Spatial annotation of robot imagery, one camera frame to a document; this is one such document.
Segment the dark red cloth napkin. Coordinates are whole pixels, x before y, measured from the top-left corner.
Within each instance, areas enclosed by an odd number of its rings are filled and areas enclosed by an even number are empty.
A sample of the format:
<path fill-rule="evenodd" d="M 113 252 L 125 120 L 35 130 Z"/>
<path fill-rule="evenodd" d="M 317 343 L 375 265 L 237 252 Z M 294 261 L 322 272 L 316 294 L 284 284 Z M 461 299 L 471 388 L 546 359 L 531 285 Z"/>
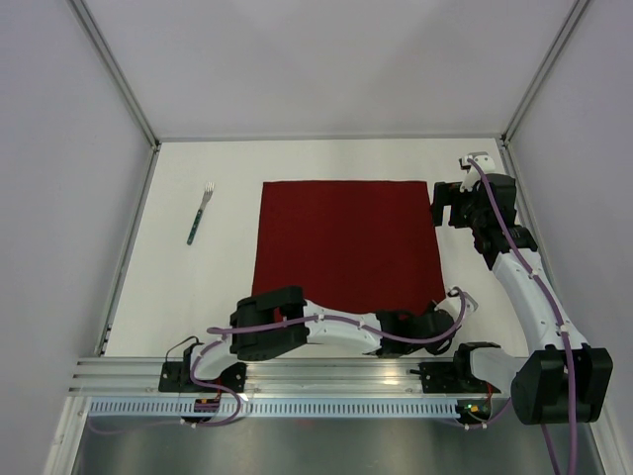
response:
<path fill-rule="evenodd" d="M 253 294 L 300 286 L 349 313 L 421 314 L 445 297 L 424 181 L 279 181 L 262 187 Z"/>

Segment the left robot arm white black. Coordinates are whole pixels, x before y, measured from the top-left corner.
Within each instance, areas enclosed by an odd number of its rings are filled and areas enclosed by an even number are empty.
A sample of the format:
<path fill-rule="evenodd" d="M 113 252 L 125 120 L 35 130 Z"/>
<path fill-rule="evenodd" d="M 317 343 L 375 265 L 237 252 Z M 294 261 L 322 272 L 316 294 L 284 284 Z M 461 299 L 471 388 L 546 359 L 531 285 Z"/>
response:
<path fill-rule="evenodd" d="M 179 381 L 188 392 L 236 391 L 224 376 L 230 368 L 273 360 L 306 345 L 343 347 L 387 359 L 419 350 L 438 355 L 452 342 L 467 310 L 458 287 L 420 314 L 337 311 L 307 299 L 299 286 L 285 287 L 240 300 L 226 328 L 209 328 L 212 340 L 185 352 Z"/>

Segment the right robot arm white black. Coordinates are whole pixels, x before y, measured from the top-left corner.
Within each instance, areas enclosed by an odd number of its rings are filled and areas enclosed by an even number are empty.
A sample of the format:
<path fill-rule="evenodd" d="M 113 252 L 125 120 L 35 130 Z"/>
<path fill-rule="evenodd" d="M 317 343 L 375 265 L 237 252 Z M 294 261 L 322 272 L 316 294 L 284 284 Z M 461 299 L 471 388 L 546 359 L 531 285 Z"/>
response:
<path fill-rule="evenodd" d="M 493 343 L 463 343 L 451 367 L 452 380 L 464 391 L 492 384 L 509 395 L 525 425 L 593 423 L 603 407 L 612 358 L 606 349 L 590 346 L 564 312 L 544 273 L 536 240 L 516 220 L 516 195 L 514 179 L 497 173 L 471 188 L 459 182 L 434 186 L 434 226 L 471 230 L 476 251 L 519 319 L 529 351 L 518 358 Z"/>

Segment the fork with green handle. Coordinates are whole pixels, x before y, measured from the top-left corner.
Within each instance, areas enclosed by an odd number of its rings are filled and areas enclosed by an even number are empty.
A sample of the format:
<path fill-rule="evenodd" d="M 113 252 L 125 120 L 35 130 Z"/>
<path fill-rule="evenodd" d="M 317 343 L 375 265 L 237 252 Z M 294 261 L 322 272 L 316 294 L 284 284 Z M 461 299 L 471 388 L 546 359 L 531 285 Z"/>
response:
<path fill-rule="evenodd" d="M 205 185 L 205 189 L 204 189 L 204 193 L 203 193 L 203 196 L 202 196 L 202 200 L 201 200 L 200 206 L 199 206 L 199 208 L 197 210 L 197 213 L 196 213 L 196 216 L 194 218 L 192 227 L 191 227 L 190 232 L 189 232 L 188 237 L 187 237 L 186 243 L 188 245 L 192 245 L 193 242 L 194 242 L 194 239 L 195 239 L 195 236 L 197 234 L 199 225 L 200 225 L 200 223 L 202 221 L 202 217 L 204 215 L 205 209 L 206 209 L 207 205 L 209 204 L 209 202 L 211 201 L 211 199 L 213 197 L 213 194 L 214 194 L 214 191 L 215 191 L 215 183 L 214 182 L 208 182 Z"/>

